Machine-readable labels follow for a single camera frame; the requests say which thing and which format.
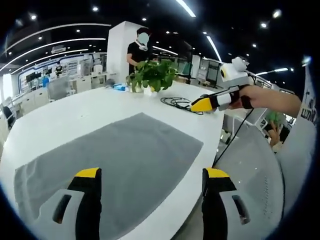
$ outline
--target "white pot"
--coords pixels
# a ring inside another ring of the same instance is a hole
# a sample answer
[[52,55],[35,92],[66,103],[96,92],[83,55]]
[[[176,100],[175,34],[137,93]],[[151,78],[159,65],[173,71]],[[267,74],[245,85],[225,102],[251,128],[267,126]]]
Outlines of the white pot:
[[153,87],[147,86],[143,88],[143,94],[147,95],[147,96],[156,96],[157,92],[155,91],[155,89]]
[[[130,93],[133,93],[133,91],[132,91],[132,87],[131,87],[131,85],[128,87],[129,88],[129,92]],[[139,87],[139,85],[136,85],[135,86],[135,93],[142,93],[144,90],[141,88],[141,87]]]

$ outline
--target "white table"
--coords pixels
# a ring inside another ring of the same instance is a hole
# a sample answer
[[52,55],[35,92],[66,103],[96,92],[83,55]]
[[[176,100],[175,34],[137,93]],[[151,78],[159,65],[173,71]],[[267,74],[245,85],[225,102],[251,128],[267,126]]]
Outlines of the white table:
[[202,141],[203,147],[181,182],[140,225],[121,240],[170,240],[182,226],[202,191],[202,169],[211,167],[219,144],[224,112],[197,115],[160,102],[161,97],[191,101],[210,90],[174,82],[157,96],[97,88],[35,109],[18,119],[3,148],[0,181],[10,203],[15,169],[58,146],[138,113],[158,119]]

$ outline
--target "gray towel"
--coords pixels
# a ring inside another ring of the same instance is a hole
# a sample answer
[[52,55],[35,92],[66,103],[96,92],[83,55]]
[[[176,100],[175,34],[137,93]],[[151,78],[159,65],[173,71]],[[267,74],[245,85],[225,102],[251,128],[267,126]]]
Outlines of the gray towel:
[[99,167],[100,239],[118,239],[166,199],[202,146],[201,141],[144,113],[111,123],[16,170],[14,192],[20,217],[30,224],[39,216],[40,206],[57,190],[66,189],[77,172]]

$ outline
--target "person in background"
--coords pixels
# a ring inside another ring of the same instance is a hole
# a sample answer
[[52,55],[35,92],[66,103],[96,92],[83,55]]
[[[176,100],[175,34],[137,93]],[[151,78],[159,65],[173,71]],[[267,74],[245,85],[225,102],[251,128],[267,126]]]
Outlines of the person in background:
[[280,128],[284,124],[286,117],[282,113],[271,111],[265,119],[268,124],[264,130],[267,131],[268,136],[271,138],[270,146],[273,147],[280,142]]
[[58,61],[57,66],[55,68],[55,74],[57,78],[60,74],[62,74],[62,66],[60,65],[60,61]]
[[139,35],[145,33],[149,37],[151,32],[146,27],[141,27],[136,31],[137,39],[130,43],[127,49],[126,61],[129,63],[129,75],[135,72],[135,66],[139,62],[150,60],[152,57],[152,47],[150,44],[142,43],[138,40]]
[[45,88],[49,83],[50,74],[46,74],[42,79],[42,87]]

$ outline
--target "green leaves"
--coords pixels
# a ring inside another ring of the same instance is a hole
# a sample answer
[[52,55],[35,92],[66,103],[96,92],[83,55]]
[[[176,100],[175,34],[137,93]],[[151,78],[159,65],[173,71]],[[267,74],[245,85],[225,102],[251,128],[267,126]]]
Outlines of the green leaves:
[[160,80],[150,81],[149,85],[151,87],[153,87],[156,92],[159,92],[161,90],[161,81]]
[[147,88],[148,87],[148,81],[147,80],[142,81],[142,86],[144,88]]
[[177,70],[173,68],[174,62],[168,59],[160,63],[156,61],[142,61],[134,68],[135,72],[126,77],[127,83],[131,85],[132,91],[136,92],[136,86],[147,88],[153,87],[156,92],[172,86]]

